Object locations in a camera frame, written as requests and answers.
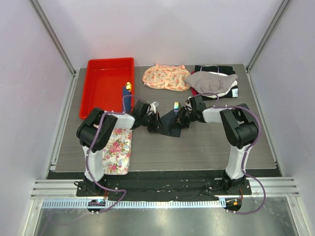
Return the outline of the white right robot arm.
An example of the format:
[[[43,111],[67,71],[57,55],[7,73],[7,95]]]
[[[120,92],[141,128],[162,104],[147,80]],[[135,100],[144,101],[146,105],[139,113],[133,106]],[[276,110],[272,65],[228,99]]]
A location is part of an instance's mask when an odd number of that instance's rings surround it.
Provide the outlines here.
[[[249,152],[261,136],[261,124],[246,104],[207,107],[200,95],[188,99],[184,107],[174,106],[177,115],[174,128],[189,128],[192,122],[220,123],[230,144],[228,164],[223,172],[219,190],[234,194],[245,185]]]

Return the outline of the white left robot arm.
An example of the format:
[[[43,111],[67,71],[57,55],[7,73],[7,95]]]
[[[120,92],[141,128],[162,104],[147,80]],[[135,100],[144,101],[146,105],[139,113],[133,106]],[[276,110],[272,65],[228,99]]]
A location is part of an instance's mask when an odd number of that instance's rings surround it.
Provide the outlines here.
[[[129,113],[115,113],[94,108],[82,122],[76,132],[85,155],[84,179],[76,183],[94,196],[100,196],[105,189],[101,181],[104,177],[102,166],[103,151],[115,129],[126,131],[144,126],[149,132],[155,132],[161,125],[157,113],[158,102],[137,101]]]

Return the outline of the iridescent rainbow fork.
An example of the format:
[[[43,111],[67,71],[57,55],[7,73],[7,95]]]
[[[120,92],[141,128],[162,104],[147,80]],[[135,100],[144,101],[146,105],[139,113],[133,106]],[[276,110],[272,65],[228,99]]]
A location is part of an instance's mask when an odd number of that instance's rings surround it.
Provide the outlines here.
[[[173,107],[174,113],[177,114],[179,112],[179,109],[180,109],[179,102],[174,102],[174,107]]]

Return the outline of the dark navy paper napkin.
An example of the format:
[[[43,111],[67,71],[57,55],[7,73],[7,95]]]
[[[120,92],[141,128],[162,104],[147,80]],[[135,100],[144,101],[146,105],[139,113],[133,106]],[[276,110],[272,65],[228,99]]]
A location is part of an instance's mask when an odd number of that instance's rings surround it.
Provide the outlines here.
[[[172,110],[159,118],[157,133],[169,137],[179,138],[181,129],[173,126],[177,114]]]

